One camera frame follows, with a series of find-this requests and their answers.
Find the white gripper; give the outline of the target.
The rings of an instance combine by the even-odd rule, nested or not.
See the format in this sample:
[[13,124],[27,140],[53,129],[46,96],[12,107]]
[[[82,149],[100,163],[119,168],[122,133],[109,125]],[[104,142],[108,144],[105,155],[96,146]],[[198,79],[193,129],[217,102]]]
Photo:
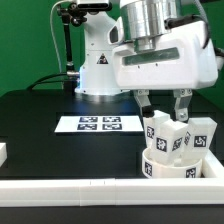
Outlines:
[[135,90],[143,117],[154,116],[148,90],[174,90],[175,117],[188,120],[191,89],[212,86],[218,78],[213,44],[203,47],[205,39],[205,23],[197,21],[158,37],[154,51],[136,53],[132,43],[113,49],[116,82],[121,89]]

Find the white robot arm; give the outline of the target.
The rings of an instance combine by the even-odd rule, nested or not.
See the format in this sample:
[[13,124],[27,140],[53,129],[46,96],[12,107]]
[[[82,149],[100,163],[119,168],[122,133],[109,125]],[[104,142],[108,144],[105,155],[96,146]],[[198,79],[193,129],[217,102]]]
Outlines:
[[181,16],[180,0],[120,0],[110,18],[109,0],[77,0],[86,13],[85,62],[79,93],[99,98],[132,91],[141,114],[153,114],[151,90],[172,90],[176,118],[188,119],[192,91],[214,85],[220,52],[205,15]]

